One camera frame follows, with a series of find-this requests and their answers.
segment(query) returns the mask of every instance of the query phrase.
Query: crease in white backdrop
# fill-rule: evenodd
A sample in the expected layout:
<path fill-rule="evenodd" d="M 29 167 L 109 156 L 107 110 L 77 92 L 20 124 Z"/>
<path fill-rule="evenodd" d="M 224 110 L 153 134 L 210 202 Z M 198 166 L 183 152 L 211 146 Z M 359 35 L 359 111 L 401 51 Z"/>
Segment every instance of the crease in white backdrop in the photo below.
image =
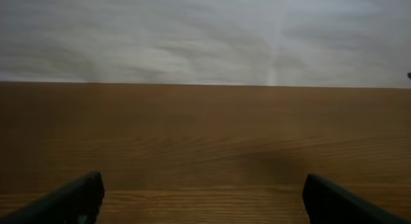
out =
<path fill-rule="evenodd" d="M 411 0 L 0 0 L 0 80 L 411 87 Z"/>

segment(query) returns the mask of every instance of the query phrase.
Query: white backdrop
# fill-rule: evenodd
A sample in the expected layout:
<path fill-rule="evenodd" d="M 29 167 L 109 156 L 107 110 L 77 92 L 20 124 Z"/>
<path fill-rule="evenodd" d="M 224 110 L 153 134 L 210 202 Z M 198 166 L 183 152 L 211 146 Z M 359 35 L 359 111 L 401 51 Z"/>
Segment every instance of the white backdrop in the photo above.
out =
<path fill-rule="evenodd" d="M 0 0 L 0 80 L 411 87 L 411 0 Z"/>

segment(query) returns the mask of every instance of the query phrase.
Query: wooden surface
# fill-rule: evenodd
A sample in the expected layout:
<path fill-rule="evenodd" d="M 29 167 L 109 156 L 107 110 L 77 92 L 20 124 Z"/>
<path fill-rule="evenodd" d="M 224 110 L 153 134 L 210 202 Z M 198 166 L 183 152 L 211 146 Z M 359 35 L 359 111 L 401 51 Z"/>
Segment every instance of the wooden surface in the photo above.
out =
<path fill-rule="evenodd" d="M 318 173 L 411 220 L 411 90 L 0 84 L 0 214 L 100 170 L 99 223 L 308 223 Z"/>

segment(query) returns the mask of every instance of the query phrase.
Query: white fabric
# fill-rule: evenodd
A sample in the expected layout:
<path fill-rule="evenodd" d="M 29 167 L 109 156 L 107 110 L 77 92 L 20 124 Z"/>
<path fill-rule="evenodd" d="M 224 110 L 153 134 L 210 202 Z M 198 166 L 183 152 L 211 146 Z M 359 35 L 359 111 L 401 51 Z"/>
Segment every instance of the white fabric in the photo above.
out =
<path fill-rule="evenodd" d="M 0 80 L 411 87 L 411 0 L 0 0 Z"/>

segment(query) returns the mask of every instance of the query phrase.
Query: brown tabletop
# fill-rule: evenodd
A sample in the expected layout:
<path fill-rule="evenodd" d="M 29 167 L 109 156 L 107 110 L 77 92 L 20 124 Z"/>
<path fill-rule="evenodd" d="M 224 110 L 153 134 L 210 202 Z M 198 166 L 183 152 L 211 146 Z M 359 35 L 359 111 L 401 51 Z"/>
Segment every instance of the brown tabletop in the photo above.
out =
<path fill-rule="evenodd" d="M 308 223 L 308 173 L 411 220 L 411 90 L 0 84 L 0 214 L 91 170 L 98 223 Z"/>

